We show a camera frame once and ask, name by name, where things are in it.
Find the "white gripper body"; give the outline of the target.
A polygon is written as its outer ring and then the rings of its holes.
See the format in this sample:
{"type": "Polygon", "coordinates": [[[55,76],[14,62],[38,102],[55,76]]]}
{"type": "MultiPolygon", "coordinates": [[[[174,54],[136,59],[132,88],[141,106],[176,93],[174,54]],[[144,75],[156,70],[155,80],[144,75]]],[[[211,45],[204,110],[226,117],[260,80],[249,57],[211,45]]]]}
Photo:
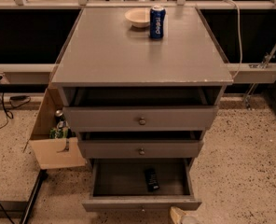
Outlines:
{"type": "Polygon", "coordinates": [[[183,216],[180,219],[180,224],[200,224],[195,217],[183,216]]]}

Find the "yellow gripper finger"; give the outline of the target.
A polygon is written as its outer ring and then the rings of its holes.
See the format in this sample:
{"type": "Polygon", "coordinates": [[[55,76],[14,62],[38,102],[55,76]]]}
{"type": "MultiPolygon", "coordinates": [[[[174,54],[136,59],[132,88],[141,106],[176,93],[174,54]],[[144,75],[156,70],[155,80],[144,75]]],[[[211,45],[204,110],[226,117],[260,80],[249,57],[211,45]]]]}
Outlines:
{"type": "Polygon", "coordinates": [[[184,224],[185,216],[186,216],[186,213],[182,209],[176,206],[172,206],[170,208],[170,217],[173,224],[184,224]]]}

